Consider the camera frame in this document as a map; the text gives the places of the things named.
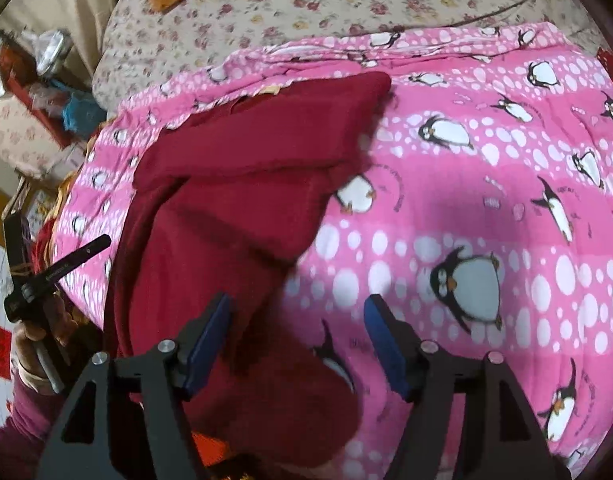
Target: pink sleeve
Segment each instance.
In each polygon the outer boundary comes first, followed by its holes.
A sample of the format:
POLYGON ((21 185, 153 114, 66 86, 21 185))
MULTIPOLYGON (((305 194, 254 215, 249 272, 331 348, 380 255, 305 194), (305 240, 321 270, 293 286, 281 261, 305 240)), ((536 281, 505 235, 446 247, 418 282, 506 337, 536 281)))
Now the pink sleeve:
POLYGON ((63 396, 42 396, 15 378, 13 409, 0 428, 0 480, 32 480, 63 396))

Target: person's hand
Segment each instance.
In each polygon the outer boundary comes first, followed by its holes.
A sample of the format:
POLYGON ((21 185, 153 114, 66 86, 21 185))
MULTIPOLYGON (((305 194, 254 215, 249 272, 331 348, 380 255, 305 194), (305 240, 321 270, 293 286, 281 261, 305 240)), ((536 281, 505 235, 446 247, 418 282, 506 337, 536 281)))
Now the person's hand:
MULTIPOLYGON (((77 329, 77 323, 71 318, 71 315, 64 309, 64 301, 59 296, 52 296, 50 302, 46 306, 45 311, 51 313, 47 316, 51 332, 62 346, 66 346, 69 338, 77 329)), ((46 373, 33 346, 33 341, 41 341, 46 337, 46 332, 39 326, 30 322, 20 322, 13 330, 13 348, 12 353, 17 354, 19 365, 24 370, 20 370, 20 378, 22 381, 33 389, 37 389, 27 382, 29 374, 36 378, 46 380, 46 373)))

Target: red cloth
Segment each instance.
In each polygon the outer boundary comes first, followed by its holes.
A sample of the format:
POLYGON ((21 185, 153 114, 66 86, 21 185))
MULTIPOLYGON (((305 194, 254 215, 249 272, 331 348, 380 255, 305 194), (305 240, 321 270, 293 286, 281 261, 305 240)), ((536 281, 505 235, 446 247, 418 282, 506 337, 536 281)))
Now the red cloth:
POLYGON ((175 336, 216 292, 235 300, 191 427, 278 463, 320 465, 352 437, 358 402, 273 308, 332 193, 368 160, 359 136, 391 86, 384 73, 301 82, 193 117, 142 158, 113 264, 109 349, 175 336))

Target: blanket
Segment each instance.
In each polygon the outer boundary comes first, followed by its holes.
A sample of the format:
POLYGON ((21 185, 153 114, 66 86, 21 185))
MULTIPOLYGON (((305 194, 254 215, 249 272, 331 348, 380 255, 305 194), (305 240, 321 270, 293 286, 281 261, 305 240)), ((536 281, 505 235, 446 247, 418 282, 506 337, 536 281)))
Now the blanket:
MULTIPOLYGON (((552 452, 577 474, 613 421, 613 85, 552 24, 245 49, 134 95, 78 177, 54 256, 103 232, 114 244, 66 290, 103 323, 134 168, 163 128, 296 80, 370 71, 393 82, 360 142, 373 165, 330 201, 278 302, 296 337, 362 399, 334 478, 382 475, 409 410, 361 322, 371 293, 451 352, 501 351, 552 452)), ((447 470, 462 411, 458 400, 447 470)))

